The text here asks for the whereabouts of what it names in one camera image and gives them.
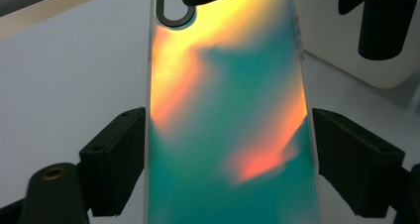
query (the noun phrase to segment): black mount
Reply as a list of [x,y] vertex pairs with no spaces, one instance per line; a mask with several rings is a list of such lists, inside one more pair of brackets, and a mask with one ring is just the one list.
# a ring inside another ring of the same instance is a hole
[[24,199],[0,209],[2,224],[84,224],[120,215],[144,168],[145,108],[117,116],[80,152],[80,163],[36,172]]
[[383,60],[398,56],[404,46],[417,0],[339,0],[345,15],[365,2],[359,54]]
[[402,168],[405,153],[343,115],[312,110],[319,174],[356,215],[383,218],[388,206],[394,224],[420,224],[420,165]]

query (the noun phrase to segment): iridescent phone case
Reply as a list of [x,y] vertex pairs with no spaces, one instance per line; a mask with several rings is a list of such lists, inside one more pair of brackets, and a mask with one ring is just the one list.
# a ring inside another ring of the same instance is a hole
[[291,0],[217,0],[177,28],[158,1],[147,223],[321,223]]

